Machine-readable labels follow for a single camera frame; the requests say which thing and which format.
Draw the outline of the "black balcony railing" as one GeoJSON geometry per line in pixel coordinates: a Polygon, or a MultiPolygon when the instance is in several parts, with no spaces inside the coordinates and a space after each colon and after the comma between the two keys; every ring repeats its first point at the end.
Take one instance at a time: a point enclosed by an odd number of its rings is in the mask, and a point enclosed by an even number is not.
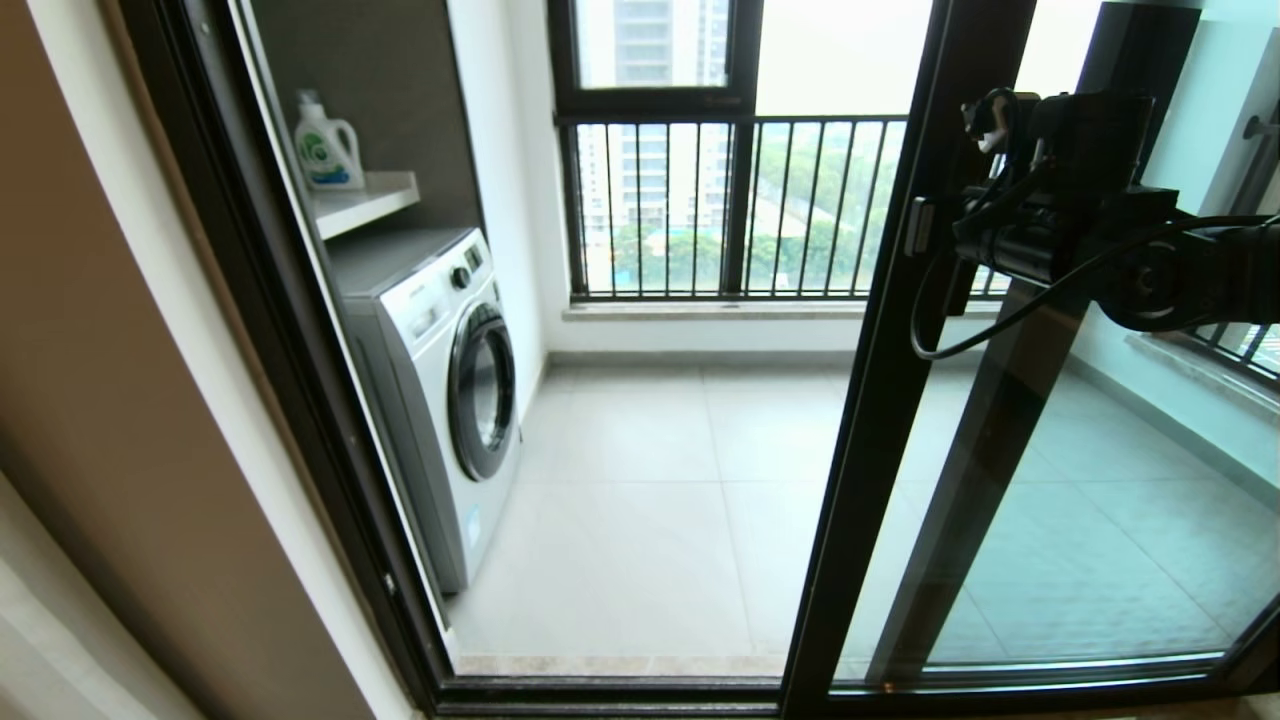
{"type": "Polygon", "coordinates": [[[763,117],[748,213],[746,292],[721,301],[867,300],[888,247],[908,120],[763,117]]]}

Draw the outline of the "white front-load washing machine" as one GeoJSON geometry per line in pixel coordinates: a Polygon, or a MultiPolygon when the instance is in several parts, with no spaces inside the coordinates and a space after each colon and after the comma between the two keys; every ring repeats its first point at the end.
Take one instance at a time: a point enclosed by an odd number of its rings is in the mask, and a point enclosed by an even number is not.
{"type": "Polygon", "coordinates": [[[495,263],[476,227],[329,246],[358,373],[389,442],[436,588],[475,580],[521,447],[517,366],[495,263]]]}

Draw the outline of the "black outer door frame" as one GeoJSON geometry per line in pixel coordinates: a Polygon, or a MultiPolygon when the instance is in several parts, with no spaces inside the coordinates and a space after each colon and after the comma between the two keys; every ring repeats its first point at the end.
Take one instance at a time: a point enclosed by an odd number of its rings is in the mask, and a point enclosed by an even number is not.
{"type": "Polygon", "coordinates": [[[319,495],[338,544],[353,565],[358,597],[390,655],[411,705],[440,720],[900,720],[1010,714],[1101,714],[1271,692],[1280,694],[1280,600],[1272,600],[1222,660],[1158,660],[1146,676],[1105,680],[1102,667],[982,671],[946,669],[909,687],[868,682],[832,691],[838,625],[850,625],[868,585],[872,537],[888,507],[905,452],[908,419],[879,425],[873,413],[901,402],[914,411],[924,389],[895,333],[905,299],[887,300],[876,269],[870,320],[852,360],[835,465],[818,521],[780,682],[713,676],[460,678],[428,619],[422,569],[394,507],[378,442],[340,357],[326,287],[303,268],[294,210],[296,174],[279,170],[273,99],[255,88],[264,64],[252,50],[247,12],[224,0],[119,0],[161,132],[195,201],[212,277],[247,328],[244,347],[265,366],[288,436],[319,495]]]}

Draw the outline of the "white wall shelf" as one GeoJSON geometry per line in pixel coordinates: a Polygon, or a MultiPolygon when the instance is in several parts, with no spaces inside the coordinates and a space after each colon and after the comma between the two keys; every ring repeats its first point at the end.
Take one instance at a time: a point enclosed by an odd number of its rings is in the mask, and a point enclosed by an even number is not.
{"type": "Polygon", "coordinates": [[[412,172],[370,172],[361,190],[326,190],[312,195],[314,220],[321,241],[358,229],[420,201],[412,172]]]}

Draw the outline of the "dark grey cabinet panel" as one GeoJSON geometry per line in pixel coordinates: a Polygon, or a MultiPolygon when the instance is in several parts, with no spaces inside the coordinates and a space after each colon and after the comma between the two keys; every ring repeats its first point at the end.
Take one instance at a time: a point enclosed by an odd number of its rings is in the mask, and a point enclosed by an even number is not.
{"type": "Polygon", "coordinates": [[[480,227],[483,202],[445,0],[248,0],[284,127],[297,94],[349,122],[366,170],[412,172],[383,229],[480,227]]]}

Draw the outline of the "grey stone window sill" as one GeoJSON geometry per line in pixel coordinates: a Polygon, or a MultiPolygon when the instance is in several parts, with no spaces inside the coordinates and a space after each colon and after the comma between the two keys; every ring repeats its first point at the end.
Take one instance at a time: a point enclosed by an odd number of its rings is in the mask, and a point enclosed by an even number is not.
{"type": "Polygon", "coordinates": [[[865,300],[799,301],[659,301],[575,302],[559,313],[562,322],[819,322],[867,315],[865,300]]]}
{"type": "Polygon", "coordinates": [[[1280,389],[1210,348],[1165,334],[1129,333],[1124,343],[1260,419],[1280,420],[1280,389]]]}

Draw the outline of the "black window frame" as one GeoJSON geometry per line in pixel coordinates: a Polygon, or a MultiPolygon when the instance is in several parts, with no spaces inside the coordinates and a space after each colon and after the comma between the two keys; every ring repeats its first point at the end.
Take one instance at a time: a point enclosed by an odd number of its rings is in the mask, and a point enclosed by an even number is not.
{"type": "Polygon", "coordinates": [[[746,292],[765,0],[547,0],[570,302],[746,292]]]}

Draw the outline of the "black framed sliding glass door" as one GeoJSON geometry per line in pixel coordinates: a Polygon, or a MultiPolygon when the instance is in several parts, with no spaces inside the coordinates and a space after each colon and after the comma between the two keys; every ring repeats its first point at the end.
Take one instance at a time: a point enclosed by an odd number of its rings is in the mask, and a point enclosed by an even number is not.
{"type": "Polygon", "coordinates": [[[1280,0],[937,0],[787,720],[1280,701],[1280,0]]]}

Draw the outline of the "black framed fixed glass door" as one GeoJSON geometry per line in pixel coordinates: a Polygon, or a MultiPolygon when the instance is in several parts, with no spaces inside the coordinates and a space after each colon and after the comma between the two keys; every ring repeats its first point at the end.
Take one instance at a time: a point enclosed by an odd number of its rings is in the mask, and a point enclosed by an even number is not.
{"type": "MultiPolygon", "coordinates": [[[[970,348],[925,359],[916,352],[914,336],[928,350],[955,346],[1009,319],[1034,293],[1025,281],[977,266],[963,316],[925,313],[922,286],[931,258],[906,258],[905,233],[908,204],[915,196],[933,197],[938,206],[969,184],[979,184],[978,204],[986,205],[1004,196],[1021,201],[1036,188],[1028,129],[1030,114],[1042,99],[1019,94],[1011,86],[1036,4],[940,0],[943,19],[931,26],[933,38],[925,44],[931,79],[919,91],[908,119],[919,145],[909,182],[893,196],[902,209],[890,265],[878,283],[887,300],[911,300],[911,306],[897,314],[893,331],[911,345],[913,359],[906,366],[918,384],[933,363],[970,348]]],[[[1172,95],[1185,70],[1203,4],[1107,0],[1091,38],[1073,94],[1116,90],[1156,97],[1135,177],[1139,184],[1158,135],[1169,126],[1172,95]]],[[[876,682],[896,687],[922,682],[945,619],[973,569],[1091,306],[1097,305],[1084,299],[1055,300],[977,345],[983,354],[975,389],[943,462],[923,536],[911,552],[906,584],[896,596],[888,629],[876,650],[876,682]]]]}

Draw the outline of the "white detergent bottle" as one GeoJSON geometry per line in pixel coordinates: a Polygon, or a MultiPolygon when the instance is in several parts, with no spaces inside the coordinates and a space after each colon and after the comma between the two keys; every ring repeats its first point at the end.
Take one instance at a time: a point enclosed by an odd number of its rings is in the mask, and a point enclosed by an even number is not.
{"type": "Polygon", "coordinates": [[[360,191],[366,187],[358,137],[353,126],[332,118],[312,88],[296,91],[298,120],[293,131],[294,151],[303,178],[316,191],[360,191]]]}

